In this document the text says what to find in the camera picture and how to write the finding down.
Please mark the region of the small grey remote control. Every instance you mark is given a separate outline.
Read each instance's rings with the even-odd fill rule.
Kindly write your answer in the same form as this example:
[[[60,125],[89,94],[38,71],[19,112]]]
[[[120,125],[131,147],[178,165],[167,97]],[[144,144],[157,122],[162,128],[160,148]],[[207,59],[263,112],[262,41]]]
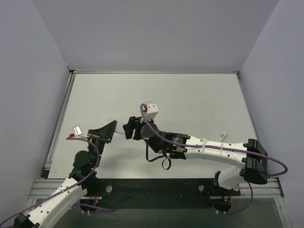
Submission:
[[[114,132],[118,133],[118,134],[125,135],[125,131],[123,129],[124,122],[122,120],[120,120],[120,119],[107,117],[104,120],[104,125],[107,125],[107,124],[109,124],[112,121],[117,121],[116,128],[115,128]]]

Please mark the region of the long white remote control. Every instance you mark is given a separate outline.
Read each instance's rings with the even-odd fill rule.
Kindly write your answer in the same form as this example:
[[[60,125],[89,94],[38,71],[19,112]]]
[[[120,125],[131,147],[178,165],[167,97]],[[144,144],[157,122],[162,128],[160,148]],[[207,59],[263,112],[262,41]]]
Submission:
[[[218,137],[217,137],[217,140],[219,141],[219,142],[222,142],[224,139],[225,139],[225,137],[227,136],[227,132],[226,131],[221,131],[221,133],[218,135]]]

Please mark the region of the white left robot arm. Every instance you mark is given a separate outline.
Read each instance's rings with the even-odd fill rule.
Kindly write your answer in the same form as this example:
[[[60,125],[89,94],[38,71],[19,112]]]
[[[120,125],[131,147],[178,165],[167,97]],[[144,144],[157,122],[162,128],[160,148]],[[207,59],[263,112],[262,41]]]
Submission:
[[[96,168],[106,144],[112,141],[117,121],[89,130],[86,136],[74,131],[68,141],[82,141],[88,144],[86,151],[76,153],[73,169],[62,184],[41,202],[18,213],[14,219],[14,228],[52,228],[60,218],[83,196],[93,195],[97,191],[98,178]]]

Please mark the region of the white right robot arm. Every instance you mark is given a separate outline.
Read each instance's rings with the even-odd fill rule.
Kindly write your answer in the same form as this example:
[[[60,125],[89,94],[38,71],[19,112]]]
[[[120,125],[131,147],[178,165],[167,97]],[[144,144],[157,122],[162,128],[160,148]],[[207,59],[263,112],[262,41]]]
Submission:
[[[141,117],[130,117],[123,125],[127,139],[144,140],[146,150],[152,149],[169,162],[173,159],[203,159],[229,164],[231,167],[217,171],[214,185],[227,190],[237,190],[239,184],[267,184],[267,152],[258,140],[247,143],[222,143],[199,139],[181,133],[163,132],[153,121],[145,123]]]

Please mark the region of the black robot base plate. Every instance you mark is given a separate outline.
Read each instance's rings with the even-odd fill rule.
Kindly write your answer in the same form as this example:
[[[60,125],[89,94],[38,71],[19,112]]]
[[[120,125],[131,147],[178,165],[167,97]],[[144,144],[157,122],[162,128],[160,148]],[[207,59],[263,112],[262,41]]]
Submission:
[[[85,196],[76,199],[81,209],[221,209],[231,208],[238,190],[217,186],[212,178],[98,179]]]

